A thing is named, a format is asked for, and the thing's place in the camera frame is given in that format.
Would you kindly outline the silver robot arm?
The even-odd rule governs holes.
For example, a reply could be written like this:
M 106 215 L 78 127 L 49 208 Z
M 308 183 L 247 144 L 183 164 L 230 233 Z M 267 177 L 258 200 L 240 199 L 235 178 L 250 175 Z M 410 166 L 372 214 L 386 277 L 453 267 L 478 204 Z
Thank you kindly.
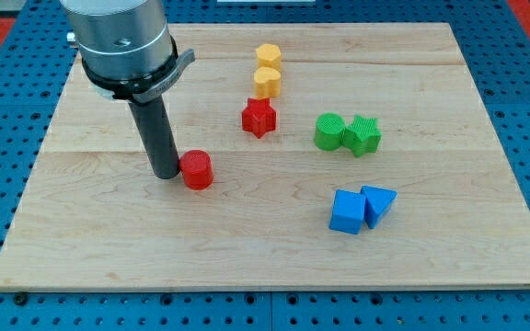
M 68 37 L 94 86 L 114 99 L 146 104 L 168 91 L 195 61 L 180 52 L 160 0 L 62 0 Z

